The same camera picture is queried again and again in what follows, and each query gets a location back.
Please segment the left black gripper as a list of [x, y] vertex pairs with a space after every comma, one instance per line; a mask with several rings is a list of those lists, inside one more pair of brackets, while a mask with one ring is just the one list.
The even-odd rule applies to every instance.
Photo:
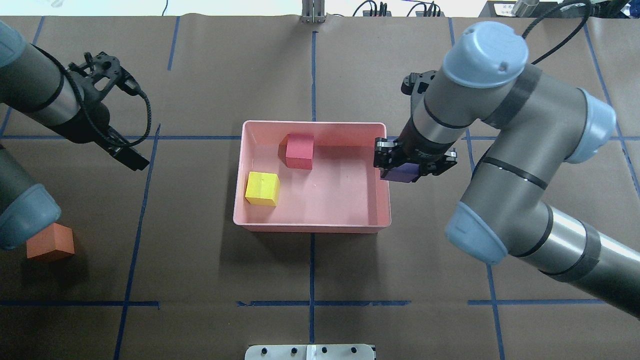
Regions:
[[150, 161], [110, 126], [110, 112], [103, 99], [118, 85], [117, 76], [94, 70], [67, 70], [65, 78], [78, 105], [77, 113], [62, 124], [62, 136], [76, 144], [94, 142], [110, 151], [110, 155], [132, 171], [145, 170]]

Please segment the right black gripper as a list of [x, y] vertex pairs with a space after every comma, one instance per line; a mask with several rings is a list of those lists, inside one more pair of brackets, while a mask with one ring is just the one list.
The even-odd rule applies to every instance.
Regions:
[[437, 143], [424, 137], [411, 117], [397, 139], [375, 138], [374, 167], [388, 173], [400, 166], [402, 149], [408, 162], [419, 164], [421, 177], [440, 176], [458, 163], [457, 150], [450, 149], [452, 146], [453, 142]]

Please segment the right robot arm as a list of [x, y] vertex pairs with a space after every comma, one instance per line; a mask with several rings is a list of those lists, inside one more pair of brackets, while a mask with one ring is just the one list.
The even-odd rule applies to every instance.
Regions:
[[446, 238], [485, 264], [521, 259], [639, 317], [639, 253], [542, 201], [564, 163], [588, 161], [617, 125], [615, 110], [528, 61], [525, 39], [505, 23], [474, 23], [426, 74], [394, 140], [377, 137], [374, 166], [416, 164], [438, 176], [457, 162], [454, 143], [477, 120], [498, 130], [448, 222]]

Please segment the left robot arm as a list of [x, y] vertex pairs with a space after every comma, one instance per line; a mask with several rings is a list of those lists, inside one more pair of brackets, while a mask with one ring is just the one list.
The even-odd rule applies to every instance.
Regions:
[[[151, 132], [151, 101], [117, 57], [85, 52], [81, 63], [62, 64], [8, 23], [2, 22], [0, 29], [0, 98], [7, 111], [74, 144], [96, 144], [132, 171], [149, 166], [150, 161], [138, 152], [137, 145]], [[113, 89], [144, 102], [145, 128], [137, 139], [126, 139], [111, 125], [105, 98]], [[61, 214], [46, 187], [2, 146], [1, 248], [23, 246]]]

